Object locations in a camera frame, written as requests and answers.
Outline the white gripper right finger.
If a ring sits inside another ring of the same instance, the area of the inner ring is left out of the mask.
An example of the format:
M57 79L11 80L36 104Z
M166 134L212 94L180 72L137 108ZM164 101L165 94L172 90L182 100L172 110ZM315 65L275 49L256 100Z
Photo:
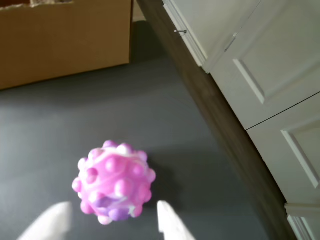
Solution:
M159 232L165 240L196 240L168 202L157 202L157 217Z

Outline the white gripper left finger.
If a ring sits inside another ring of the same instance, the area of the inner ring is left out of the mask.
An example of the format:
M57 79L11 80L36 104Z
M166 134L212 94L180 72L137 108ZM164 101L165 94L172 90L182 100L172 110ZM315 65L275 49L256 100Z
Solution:
M65 240L72 225L71 202L60 202L45 210L17 239Z

